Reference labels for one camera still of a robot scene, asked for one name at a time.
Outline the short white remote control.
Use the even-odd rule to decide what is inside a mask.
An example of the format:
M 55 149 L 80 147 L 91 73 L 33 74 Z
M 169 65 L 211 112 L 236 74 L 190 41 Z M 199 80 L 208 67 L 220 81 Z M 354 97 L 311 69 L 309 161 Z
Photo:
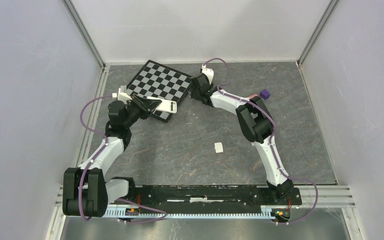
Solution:
M 175 101 L 152 97 L 152 96 L 147 96 L 146 98 L 148 100 L 153 100 L 158 102 L 158 106 L 156 107 L 155 111 L 165 112 L 169 114 L 175 114 L 177 112 L 178 107 Z

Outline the short remote battery cover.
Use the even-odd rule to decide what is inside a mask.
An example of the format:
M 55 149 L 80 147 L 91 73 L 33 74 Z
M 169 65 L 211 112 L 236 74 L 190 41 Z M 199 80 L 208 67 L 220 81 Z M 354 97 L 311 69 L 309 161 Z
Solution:
M 224 147 L 221 142 L 215 142 L 214 143 L 214 150 L 216 153 L 223 153 L 224 152 Z

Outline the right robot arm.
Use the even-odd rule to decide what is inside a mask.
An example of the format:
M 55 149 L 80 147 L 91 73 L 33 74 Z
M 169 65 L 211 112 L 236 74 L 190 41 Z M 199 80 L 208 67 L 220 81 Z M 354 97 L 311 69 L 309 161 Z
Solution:
M 240 97 L 213 86 L 203 73 L 191 80 L 190 96 L 206 106 L 236 115 L 243 136 L 256 148 L 266 171 L 269 199 L 282 204 L 294 184 L 285 170 L 275 143 L 277 126 L 263 99 Z

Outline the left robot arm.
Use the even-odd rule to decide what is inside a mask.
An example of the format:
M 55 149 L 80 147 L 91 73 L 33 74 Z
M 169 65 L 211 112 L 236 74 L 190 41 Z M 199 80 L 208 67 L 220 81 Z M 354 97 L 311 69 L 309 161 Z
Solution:
M 108 105 L 108 122 L 98 149 L 78 167 L 69 167 L 63 174 L 62 211 L 66 216 L 103 217 L 109 204 L 138 203 L 135 182 L 131 177 L 105 175 L 131 141 L 131 126 L 146 120 L 163 103 L 159 98 L 133 95 L 126 100 L 115 99 Z

